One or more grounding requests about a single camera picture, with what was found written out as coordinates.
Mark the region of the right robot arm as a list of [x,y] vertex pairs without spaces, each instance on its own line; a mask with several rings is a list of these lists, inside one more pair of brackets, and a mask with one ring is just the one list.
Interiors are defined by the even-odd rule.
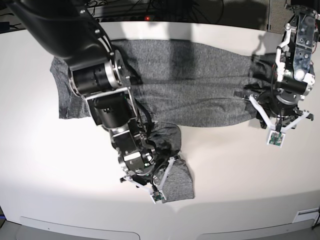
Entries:
[[69,86],[84,99],[96,125],[110,134],[125,172],[137,187],[163,189],[174,156],[150,139],[154,123],[134,98],[131,83],[138,76],[114,48],[110,38],[82,0],[7,0],[24,27],[68,66]]

